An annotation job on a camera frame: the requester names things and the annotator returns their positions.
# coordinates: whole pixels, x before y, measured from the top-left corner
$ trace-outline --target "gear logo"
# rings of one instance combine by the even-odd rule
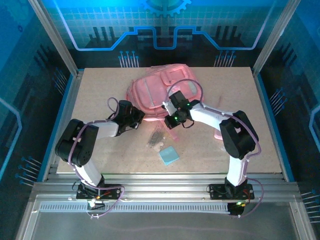
[[[27,20],[29,16],[28,0],[0,0],[0,5],[6,7],[6,10],[17,23]]]
[[[174,14],[180,14],[180,10],[185,10],[187,4],[191,4],[191,0],[142,0],[143,8],[157,17],[173,17]]]

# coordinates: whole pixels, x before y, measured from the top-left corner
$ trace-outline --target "wooden work surface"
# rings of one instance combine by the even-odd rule
[[[249,173],[280,173],[280,163],[249,67],[192,67],[204,89],[204,103],[228,112],[244,111],[259,136],[261,155],[251,159]],[[72,118],[89,122],[107,118],[112,112],[107,99],[124,99],[132,79],[147,68],[86,68]],[[138,130],[118,137],[98,139],[92,159],[102,173],[227,173],[229,156],[223,143],[214,138],[214,129],[196,122],[190,129],[175,128],[180,140],[166,133],[163,148],[173,146],[180,156],[165,166],[159,154],[146,145],[158,123],[143,121]],[[60,161],[58,173],[73,170]]]

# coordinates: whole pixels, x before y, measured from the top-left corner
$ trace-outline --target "blue square cloth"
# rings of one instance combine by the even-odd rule
[[[164,162],[164,165],[166,166],[179,159],[178,153],[172,146],[169,146],[166,149],[160,151],[159,155],[162,161]]]

